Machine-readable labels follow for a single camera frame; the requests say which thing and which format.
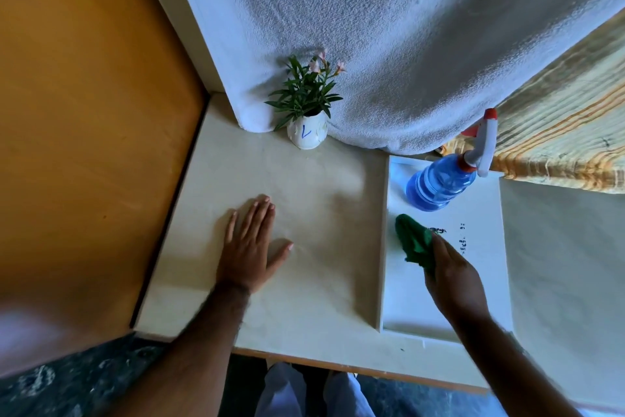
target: patterned fabric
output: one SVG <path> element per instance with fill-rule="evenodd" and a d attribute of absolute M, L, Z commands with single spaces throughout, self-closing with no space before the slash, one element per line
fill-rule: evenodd
<path fill-rule="evenodd" d="M 625 192 L 625 10 L 497 106 L 492 170 L 506 178 Z M 458 136 L 441 153 L 464 152 Z"/>

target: floor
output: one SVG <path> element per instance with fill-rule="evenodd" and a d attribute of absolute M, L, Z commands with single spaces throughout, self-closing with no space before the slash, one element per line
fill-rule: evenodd
<path fill-rule="evenodd" d="M 82 417 L 98 414 L 123 395 L 165 346 L 127 336 L 0 380 L 0 415 Z M 264 360 L 231 356 L 220 417 L 254 415 L 265 370 Z M 309 367 L 303 367 L 302 371 L 309 389 L 315 377 L 326 373 Z M 358 380 L 377 417 L 505 416 L 493 396 L 363 375 L 358 376 Z M 323 402 L 314 399 L 308 402 L 308 415 L 323 416 L 324 412 Z M 598 413 L 588 416 L 607 417 Z"/>

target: white vase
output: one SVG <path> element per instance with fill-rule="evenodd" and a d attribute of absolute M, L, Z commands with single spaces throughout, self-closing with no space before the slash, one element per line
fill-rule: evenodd
<path fill-rule="evenodd" d="M 327 116 L 323 111 L 316 116 L 289 121 L 286 133 L 293 144 L 302 150 L 314 149 L 327 136 Z"/>

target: blue liquid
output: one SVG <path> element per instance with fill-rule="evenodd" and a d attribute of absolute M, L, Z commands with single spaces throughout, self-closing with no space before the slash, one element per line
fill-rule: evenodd
<path fill-rule="evenodd" d="M 415 208 L 436 211 L 464 192 L 476 176 L 476 172 L 461 170 L 458 154 L 452 154 L 414 174 L 406 185 L 406 196 Z"/>

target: hand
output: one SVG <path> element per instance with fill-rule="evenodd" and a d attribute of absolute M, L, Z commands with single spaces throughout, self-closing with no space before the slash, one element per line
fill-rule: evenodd
<path fill-rule="evenodd" d="M 228 282 L 254 293 L 285 262 L 293 248 L 290 241 L 271 260 L 267 260 L 275 217 L 276 206 L 268 196 L 260 202 L 254 201 L 238 232 L 234 230 L 237 212 L 230 216 L 217 266 L 217 283 Z"/>
<path fill-rule="evenodd" d="M 432 233 L 436 268 L 426 273 L 427 290 L 451 326 L 490 319 L 484 286 L 475 268 L 436 233 Z"/>

